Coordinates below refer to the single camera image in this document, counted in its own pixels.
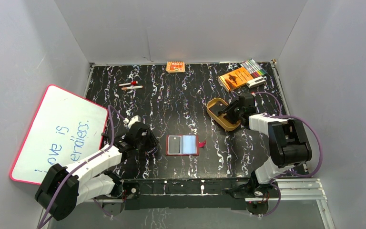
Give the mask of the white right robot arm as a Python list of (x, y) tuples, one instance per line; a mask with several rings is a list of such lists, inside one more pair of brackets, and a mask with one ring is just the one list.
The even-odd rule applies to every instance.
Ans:
[(267, 193), (268, 183), (274, 178), (312, 158), (304, 124), (294, 118), (258, 113), (253, 94), (240, 95), (229, 104), (215, 98), (207, 105), (207, 112), (226, 131), (243, 125), (268, 137), (269, 157), (253, 172), (256, 180), (249, 185), (256, 198)]

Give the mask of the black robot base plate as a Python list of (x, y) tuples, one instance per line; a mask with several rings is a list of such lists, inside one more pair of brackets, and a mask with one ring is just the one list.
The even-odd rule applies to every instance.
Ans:
[(148, 208), (229, 208), (265, 214), (278, 191), (250, 178), (126, 179), (122, 194), (101, 195), (104, 205), (121, 204), (124, 210)]

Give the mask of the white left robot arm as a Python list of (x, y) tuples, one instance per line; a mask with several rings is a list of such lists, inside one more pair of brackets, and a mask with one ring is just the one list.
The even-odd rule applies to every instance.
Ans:
[(102, 195), (122, 197), (126, 192), (123, 179), (109, 168), (124, 162), (130, 152), (145, 153), (159, 144), (142, 122), (132, 124), (125, 134), (116, 135), (112, 130), (107, 138), (108, 144), (85, 159), (49, 168), (34, 197), (45, 216), (62, 220), (86, 200)]

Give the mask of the black VIP credit card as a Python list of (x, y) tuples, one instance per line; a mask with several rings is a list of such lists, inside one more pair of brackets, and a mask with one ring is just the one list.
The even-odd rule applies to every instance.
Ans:
[(169, 155), (180, 154), (181, 149), (181, 137), (177, 135), (168, 136), (168, 150)]

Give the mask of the red leather card holder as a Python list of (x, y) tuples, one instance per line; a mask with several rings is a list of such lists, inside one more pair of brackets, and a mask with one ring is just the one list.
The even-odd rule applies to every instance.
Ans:
[(166, 155), (167, 156), (198, 156), (200, 148), (206, 145), (206, 141), (200, 142), (197, 135), (177, 135), (181, 137), (180, 154), (169, 155), (168, 150), (168, 136), (166, 138)]

